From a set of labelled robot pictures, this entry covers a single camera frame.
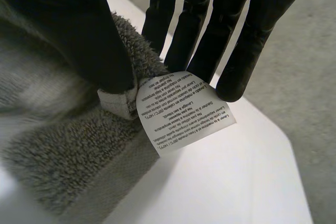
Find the gray towel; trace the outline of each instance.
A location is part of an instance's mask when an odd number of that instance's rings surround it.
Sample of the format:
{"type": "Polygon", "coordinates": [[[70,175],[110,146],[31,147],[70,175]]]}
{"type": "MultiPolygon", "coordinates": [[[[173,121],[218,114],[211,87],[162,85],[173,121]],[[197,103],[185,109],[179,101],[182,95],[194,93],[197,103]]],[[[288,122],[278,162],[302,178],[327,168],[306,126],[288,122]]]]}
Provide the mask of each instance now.
{"type": "MultiPolygon", "coordinates": [[[[112,16],[137,79],[167,73],[130,23],[112,16]]],[[[103,110],[95,88],[3,0],[0,18],[1,158],[62,223],[101,223],[158,155],[139,119],[103,110]]]]}

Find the white surface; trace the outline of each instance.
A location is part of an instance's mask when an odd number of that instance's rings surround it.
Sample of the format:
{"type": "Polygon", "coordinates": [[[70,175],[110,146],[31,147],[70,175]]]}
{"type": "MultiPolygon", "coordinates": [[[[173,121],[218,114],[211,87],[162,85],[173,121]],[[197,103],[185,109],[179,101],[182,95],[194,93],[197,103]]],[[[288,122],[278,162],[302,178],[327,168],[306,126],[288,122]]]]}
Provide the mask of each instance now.
{"type": "MultiPolygon", "coordinates": [[[[143,12],[108,1],[140,31],[143,12]]],[[[312,223],[286,136],[244,98],[230,108],[237,124],[160,159],[104,224],[312,223]]],[[[0,165],[0,223],[52,222],[0,165]]]]}

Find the gray floor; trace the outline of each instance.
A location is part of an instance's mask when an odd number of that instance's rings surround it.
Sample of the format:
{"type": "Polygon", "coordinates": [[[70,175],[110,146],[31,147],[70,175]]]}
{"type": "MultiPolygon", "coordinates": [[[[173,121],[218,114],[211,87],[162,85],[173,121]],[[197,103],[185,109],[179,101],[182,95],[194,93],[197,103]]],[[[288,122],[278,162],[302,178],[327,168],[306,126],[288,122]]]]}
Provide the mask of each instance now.
{"type": "MultiPolygon", "coordinates": [[[[142,10],[149,3],[131,1],[142,10]]],[[[182,3],[176,3],[170,33],[182,3]]],[[[218,72],[233,49],[246,10],[218,72]]],[[[292,141],[318,224],[336,223],[335,19],[336,0],[297,0],[269,38],[245,93],[292,141]]]]}

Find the black glove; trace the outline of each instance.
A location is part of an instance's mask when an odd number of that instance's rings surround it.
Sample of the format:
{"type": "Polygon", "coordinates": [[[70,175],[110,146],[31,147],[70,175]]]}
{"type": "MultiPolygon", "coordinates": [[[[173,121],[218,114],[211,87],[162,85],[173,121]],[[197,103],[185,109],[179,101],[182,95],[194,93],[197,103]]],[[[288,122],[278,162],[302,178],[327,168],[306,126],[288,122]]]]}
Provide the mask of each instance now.
{"type": "Polygon", "coordinates": [[[130,57],[106,0],[7,0],[88,81],[109,93],[134,87],[130,57]]]}
{"type": "MultiPolygon", "coordinates": [[[[210,0],[184,0],[172,44],[165,58],[169,71],[187,70],[210,82],[235,29],[246,0],[214,0],[213,12],[196,53],[210,0]]],[[[295,0],[251,0],[248,15],[236,47],[216,87],[228,102],[244,93],[259,55],[277,20],[295,0]]],[[[146,12],[144,37],[160,53],[168,30],[175,0],[151,0],[146,12]]]]}

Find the care label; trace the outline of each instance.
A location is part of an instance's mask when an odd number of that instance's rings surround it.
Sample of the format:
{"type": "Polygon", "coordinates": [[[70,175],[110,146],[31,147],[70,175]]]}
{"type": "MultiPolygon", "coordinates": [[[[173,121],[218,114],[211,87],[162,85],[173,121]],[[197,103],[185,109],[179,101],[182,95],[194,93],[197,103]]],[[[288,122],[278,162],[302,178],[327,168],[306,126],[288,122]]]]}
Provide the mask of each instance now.
{"type": "Polygon", "coordinates": [[[186,71],[143,79],[136,107],[160,156],[236,123],[215,89],[186,71]]]}

